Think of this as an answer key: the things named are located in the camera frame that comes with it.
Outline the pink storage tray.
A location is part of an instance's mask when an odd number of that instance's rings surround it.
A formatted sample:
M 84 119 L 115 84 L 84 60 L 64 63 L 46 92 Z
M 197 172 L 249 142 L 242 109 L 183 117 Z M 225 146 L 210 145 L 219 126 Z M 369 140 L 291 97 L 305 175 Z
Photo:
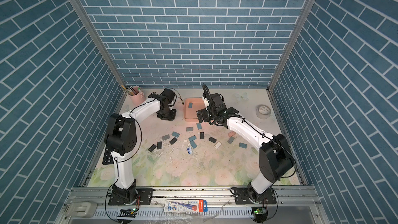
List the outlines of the pink storage tray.
M 188 104 L 192 102 L 193 107 L 188 108 Z M 205 108 L 204 102 L 201 97 L 190 97 L 184 101 L 183 117 L 187 122 L 198 122 L 197 111 Z

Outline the pink eraser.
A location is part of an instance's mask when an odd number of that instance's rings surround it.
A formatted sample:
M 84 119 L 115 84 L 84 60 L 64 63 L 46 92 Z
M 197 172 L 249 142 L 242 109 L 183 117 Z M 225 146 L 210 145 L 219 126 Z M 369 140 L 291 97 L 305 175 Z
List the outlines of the pink eraser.
M 207 100 L 207 99 L 204 99 L 204 100 L 203 100 L 203 102 L 204 102 L 204 105 L 205 105 L 206 107 L 208 107 L 208 106 L 209 106 L 209 102 L 208 102 L 208 100 Z
M 228 133 L 228 136 L 229 136 L 229 137 L 233 137 L 233 136 L 235 136 L 235 135 L 236 135 L 236 133 L 235 133 L 234 131 L 231 131 L 231 132 Z

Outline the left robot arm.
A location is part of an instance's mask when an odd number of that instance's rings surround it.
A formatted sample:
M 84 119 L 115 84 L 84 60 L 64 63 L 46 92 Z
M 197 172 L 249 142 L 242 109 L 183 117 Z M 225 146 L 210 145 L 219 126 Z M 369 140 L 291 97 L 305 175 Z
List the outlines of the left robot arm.
M 161 120 L 173 121 L 177 113 L 174 109 L 176 101 L 176 93 L 166 88 L 160 94 L 151 93 L 132 110 L 109 117 L 104 143 L 114 159 L 115 189 L 127 191 L 135 187 L 130 160 L 139 151 L 142 143 L 137 140 L 143 138 L 140 123 L 154 113 Z

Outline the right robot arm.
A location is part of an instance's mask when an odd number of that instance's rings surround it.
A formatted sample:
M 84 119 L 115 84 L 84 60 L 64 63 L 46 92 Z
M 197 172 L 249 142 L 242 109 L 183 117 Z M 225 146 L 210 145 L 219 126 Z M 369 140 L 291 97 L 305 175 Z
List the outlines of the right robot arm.
M 260 173 L 248 184 L 247 196 L 259 202 L 272 185 L 296 166 L 288 140 L 282 134 L 273 135 L 260 129 L 238 110 L 227 107 L 224 97 L 219 93 L 211 93 L 206 84 L 202 84 L 202 88 L 205 108 L 197 111 L 199 122 L 225 127 L 258 150 Z

